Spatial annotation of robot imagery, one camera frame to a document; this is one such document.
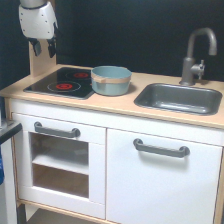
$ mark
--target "wooden countertop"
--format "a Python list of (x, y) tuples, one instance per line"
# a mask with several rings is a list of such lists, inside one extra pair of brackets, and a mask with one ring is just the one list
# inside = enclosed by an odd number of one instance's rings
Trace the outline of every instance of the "wooden countertop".
[[(30, 100), (42, 103), (57, 104), (69, 107), (99, 110), (117, 114), (126, 114), (138, 117), (146, 117), (224, 129), (224, 97), (222, 98), (218, 113), (210, 116), (200, 116), (156, 109), (147, 109), (136, 106), (134, 104), (133, 101), (135, 100), (135, 98), (147, 85), (152, 83), (179, 85), (181, 77), (133, 73), (131, 85), (126, 95), (118, 97), (107, 97), (93, 94), (87, 100), (78, 100), (72, 98), (23, 92), (23, 89), (25, 89), (29, 85), (37, 82), (38, 80), (44, 78), (48, 74), (56, 71), (61, 67), (83, 68), (78, 66), (56, 65), (43, 75), (39, 75), (37, 77), (27, 76), (24, 79), (19, 80), (11, 86), (3, 89), (0, 92), (0, 95), (3, 97), (14, 99)], [(214, 89), (221, 92), (224, 96), (223, 82), (203, 80), (202, 83), (197, 83), (194, 87)]]

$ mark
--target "metal faucet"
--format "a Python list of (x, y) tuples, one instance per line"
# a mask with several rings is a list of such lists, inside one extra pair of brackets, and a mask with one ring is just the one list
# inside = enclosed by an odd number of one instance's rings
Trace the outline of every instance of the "metal faucet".
[(217, 54), (217, 41), (214, 32), (210, 28), (202, 28), (195, 30), (188, 42), (188, 50), (187, 50), (187, 57), (184, 58), (183, 63), (183, 72), (182, 72), (182, 79), (180, 81), (181, 85), (184, 86), (192, 86), (195, 84), (194, 82), (194, 74), (199, 76), (199, 79), (202, 78), (204, 75), (204, 60), (201, 60), (201, 64), (194, 64), (195, 59), (193, 58), (193, 49), (194, 49), (194, 42), (196, 36), (199, 35), (207, 35), (209, 38), (209, 55), (216, 55)]

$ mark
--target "stovetop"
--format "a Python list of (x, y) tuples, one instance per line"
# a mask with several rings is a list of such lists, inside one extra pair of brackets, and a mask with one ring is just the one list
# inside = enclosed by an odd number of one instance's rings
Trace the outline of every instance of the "stovetop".
[(94, 93), (91, 71), (77, 68), (61, 68), (24, 91), (76, 99), (87, 99)]

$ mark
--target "stainless steel sink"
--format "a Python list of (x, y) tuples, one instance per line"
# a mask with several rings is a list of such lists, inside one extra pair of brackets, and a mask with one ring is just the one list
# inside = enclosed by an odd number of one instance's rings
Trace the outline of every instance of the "stainless steel sink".
[(151, 84), (145, 87), (134, 103), (140, 107), (213, 115), (218, 112), (221, 99), (222, 94), (211, 89)]

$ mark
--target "blue pot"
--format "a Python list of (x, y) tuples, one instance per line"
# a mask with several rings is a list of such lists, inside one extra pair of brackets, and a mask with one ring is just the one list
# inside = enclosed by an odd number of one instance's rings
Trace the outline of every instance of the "blue pot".
[(91, 71), (92, 88), (105, 96), (120, 96), (128, 91), (131, 72), (122, 67), (99, 66)]

